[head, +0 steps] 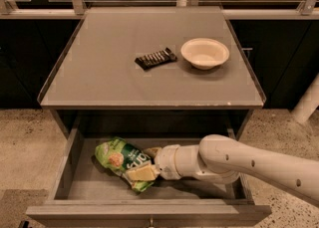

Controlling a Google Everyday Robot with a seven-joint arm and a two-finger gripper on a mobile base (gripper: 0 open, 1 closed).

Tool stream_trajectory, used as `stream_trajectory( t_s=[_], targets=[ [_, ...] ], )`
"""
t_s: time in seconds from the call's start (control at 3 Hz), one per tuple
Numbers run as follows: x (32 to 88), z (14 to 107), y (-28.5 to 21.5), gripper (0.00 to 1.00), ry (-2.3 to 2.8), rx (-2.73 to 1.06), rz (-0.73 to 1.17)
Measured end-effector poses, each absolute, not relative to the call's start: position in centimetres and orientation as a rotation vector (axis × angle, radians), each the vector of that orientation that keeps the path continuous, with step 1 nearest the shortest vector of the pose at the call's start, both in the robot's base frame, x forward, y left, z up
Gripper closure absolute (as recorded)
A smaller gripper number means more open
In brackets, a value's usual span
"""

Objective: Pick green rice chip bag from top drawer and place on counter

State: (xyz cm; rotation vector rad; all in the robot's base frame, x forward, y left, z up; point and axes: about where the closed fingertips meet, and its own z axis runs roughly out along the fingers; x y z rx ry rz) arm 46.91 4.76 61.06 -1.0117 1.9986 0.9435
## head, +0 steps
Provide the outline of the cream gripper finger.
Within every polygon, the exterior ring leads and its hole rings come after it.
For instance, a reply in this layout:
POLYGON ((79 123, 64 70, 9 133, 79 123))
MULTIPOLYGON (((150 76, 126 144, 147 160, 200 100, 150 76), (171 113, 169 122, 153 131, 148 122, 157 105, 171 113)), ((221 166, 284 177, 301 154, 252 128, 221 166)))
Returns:
POLYGON ((159 146, 144 149, 144 153, 151 158, 155 158, 160 151, 161 151, 161 148, 159 146))
POLYGON ((130 180, 153 181, 160 175, 160 172, 152 164, 141 165, 126 171, 130 180))

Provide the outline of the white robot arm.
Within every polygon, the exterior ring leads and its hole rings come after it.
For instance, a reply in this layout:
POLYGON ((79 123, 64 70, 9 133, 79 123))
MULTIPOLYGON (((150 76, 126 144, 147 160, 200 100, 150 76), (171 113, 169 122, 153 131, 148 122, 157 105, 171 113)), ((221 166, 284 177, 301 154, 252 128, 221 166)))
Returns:
POLYGON ((132 181, 185 177, 228 184, 248 174, 314 206, 319 206, 319 162, 243 144, 219 134, 198 144, 160 148, 153 162, 126 171, 132 181))

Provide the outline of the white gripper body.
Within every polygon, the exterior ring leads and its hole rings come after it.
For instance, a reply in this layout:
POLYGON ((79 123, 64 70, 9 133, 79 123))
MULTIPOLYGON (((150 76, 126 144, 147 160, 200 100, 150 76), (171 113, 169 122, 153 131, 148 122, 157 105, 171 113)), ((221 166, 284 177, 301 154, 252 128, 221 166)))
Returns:
POLYGON ((162 148, 155 157, 155 166, 159 175, 165 180, 180 180, 175 164, 175 154, 179 144, 168 145, 162 148))

